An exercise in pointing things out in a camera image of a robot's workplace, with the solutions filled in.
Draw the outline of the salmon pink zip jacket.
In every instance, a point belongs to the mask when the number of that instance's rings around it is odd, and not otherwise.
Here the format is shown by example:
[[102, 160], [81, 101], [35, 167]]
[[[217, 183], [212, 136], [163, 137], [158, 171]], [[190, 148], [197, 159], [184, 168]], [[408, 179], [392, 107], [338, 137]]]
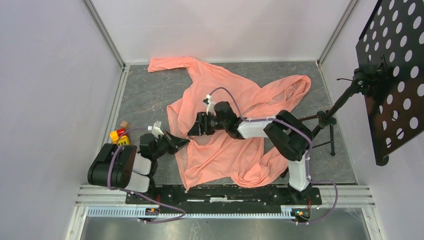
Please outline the salmon pink zip jacket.
[[226, 177], [240, 187], [262, 187], [284, 171], [294, 190], [310, 185], [313, 136], [291, 115], [311, 88], [308, 76], [291, 75], [261, 87], [193, 57], [152, 58], [147, 70], [179, 68], [192, 83], [166, 111], [170, 132], [189, 141], [175, 155], [186, 190]]

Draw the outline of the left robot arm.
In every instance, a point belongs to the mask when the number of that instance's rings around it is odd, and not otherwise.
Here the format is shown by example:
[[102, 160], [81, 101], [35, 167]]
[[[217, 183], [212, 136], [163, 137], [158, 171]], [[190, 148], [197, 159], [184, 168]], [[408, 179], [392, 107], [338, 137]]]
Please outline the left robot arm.
[[140, 200], [151, 204], [157, 198], [153, 176], [158, 159], [176, 154], [188, 143], [190, 140], [167, 131], [157, 136], [153, 133], [141, 135], [138, 147], [105, 143], [88, 169], [87, 181], [90, 185], [112, 190], [138, 192]]

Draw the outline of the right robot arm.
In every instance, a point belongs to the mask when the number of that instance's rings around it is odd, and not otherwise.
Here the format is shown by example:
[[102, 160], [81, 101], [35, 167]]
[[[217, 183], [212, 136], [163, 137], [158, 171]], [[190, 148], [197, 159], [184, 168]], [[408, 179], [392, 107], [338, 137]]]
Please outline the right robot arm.
[[309, 159], [313, 133], [299, 119], [286, 110], [277, 115], [251, 119], [236, 115], [229, 102], [214, 105], [213, 112], [198, 112], [188, 136], [213, 135], [224, 130], [231, 138], [244, 140], [268, 138], [277, 151], [288, 160], [289, 199], [302, 204], [309, 198]]

